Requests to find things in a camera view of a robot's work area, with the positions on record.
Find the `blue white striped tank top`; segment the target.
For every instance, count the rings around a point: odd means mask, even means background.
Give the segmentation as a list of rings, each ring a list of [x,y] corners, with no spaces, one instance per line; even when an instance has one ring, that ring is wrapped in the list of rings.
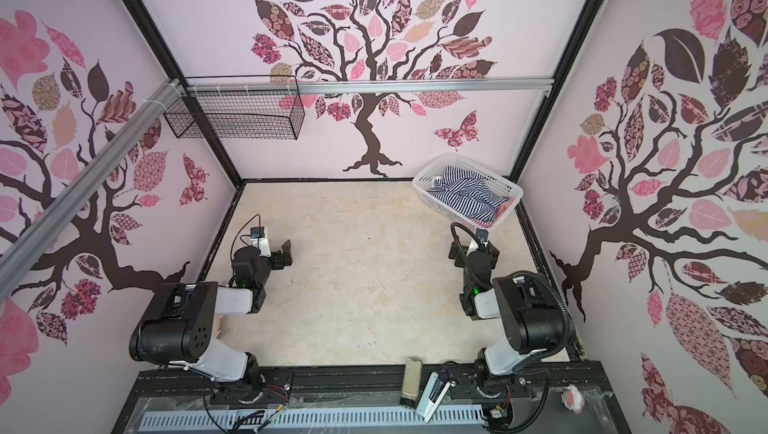
[[[478,225],[491,225],[512,202],[510,197],[495,194],[478,173],[455,166],[446,167],[434,178],[428,193]]]

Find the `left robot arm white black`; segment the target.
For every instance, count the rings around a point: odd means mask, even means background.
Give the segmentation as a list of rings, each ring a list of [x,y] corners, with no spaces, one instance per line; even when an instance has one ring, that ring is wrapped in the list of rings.
[[[163,285],[131,335],[131,358],[163,368],[193,371],[219,385],[244,388],[252,393],[252,401],[264,394],[286,400],[287,389],[269,383],[253,354],[218,339],[214,321],[259,313],[271,273],[292,264],[289,241],[270,253],[254,241],[233,254],[230,287],[208,281]]]

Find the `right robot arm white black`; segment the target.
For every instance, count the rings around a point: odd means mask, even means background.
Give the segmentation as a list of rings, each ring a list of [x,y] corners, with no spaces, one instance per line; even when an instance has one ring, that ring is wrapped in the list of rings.
[[[514,376],[528,366],[560,353],[575,334],[560,295],[542,275],[517,271],[494,277],[497,251],[475,242],[451,244],[449,258],[462,270],[459,302],[474,321],[501,321],[502,337],[483,348],[475,361],[480,382]]]

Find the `white plastic laundry basket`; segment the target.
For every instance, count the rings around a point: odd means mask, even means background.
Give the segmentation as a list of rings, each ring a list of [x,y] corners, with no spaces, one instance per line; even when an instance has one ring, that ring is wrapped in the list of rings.
[[[455,153],[435,158],[412,187],[429,207],[472,230],[494,230],[524,195],[517,184]]]

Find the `small beige rectangular block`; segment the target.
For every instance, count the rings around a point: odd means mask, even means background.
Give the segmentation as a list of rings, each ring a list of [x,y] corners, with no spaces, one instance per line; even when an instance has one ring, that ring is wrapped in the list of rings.
[[[406,359],[400,391],[400,405],[416,409],[419,401],[423,363],[409,357]]]

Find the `white black handheld device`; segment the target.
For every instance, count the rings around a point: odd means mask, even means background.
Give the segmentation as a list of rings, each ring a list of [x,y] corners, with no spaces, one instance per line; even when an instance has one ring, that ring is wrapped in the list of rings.
[[[417,404],[416,412],[425,423],[429,423],[451,388],[451,382],[438,372],[432,372]]]

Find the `small pink white object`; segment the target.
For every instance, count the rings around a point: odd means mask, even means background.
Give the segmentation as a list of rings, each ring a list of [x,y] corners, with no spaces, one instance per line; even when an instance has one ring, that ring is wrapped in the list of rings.
[[[569,385],[563,390],[561,401],[569,411],[575,414],[580,414],[586,404],[583,394],[575,385]]]

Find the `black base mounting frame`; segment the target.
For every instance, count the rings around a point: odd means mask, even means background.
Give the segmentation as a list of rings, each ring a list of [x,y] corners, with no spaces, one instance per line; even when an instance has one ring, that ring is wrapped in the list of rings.
[[[401,391],[405,366],[361,365],[361,366],[292,366],[264,367],[262,372],[267,382],[288,391],[293,397],[310,399],[323,396],[328,399],[335,395],[364,393],[394,393]],[[597,388],[607,397],[607,417],[619,433],[631,431],[628,422],[614,395],[608,376],[598,361],[546,362],[522,371],[521,377],[531,385],[539,384],[544,374],[549,374],[550,386],[566,387],[574,384],[580,388]],[[138,374],[133,387],[112,431],[123,433],[128,428],[131,416],[142,398],[201,399],[219,389],[212,381],[192,372],[183,370],[149,370]]]

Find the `aluminium rail back horizontal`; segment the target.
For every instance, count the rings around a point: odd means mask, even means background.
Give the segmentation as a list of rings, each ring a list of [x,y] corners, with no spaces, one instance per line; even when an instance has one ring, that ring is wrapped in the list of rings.
[[[394,81],[341,81],[341,82],[299,82],[289,77],[288,82],[271,82],[270,77],[261,82],[260,78],[241,78],[234,83],[225,78],[201,78],[193,83],[188,79],[186,90],[191,94],[212,92],[242,92],[246,94],[274,91],[297,95],[343,95],[381,93],[425,93],[425,92],[492,92],[492,91],[543,91],[549,92],[554,80],[545,77],[498,77],[479,79],[436,79],[436,80],[394,80]]]

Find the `aluminium rail left diagonal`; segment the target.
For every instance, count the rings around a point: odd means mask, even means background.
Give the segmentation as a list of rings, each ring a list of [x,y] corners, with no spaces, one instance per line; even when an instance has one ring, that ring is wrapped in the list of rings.
[[[39,220],[32,223],[19,240],[1,258],[1,297],[9,297],[55,238],[76,217],[90,196],[105,182],[118,163],[138,143],[139,138],[182,98],[183,88],[177,79],[168,79],[145,101],[133,118],[119,130],[97,156],[85,166],[76,179],[57,196]]]

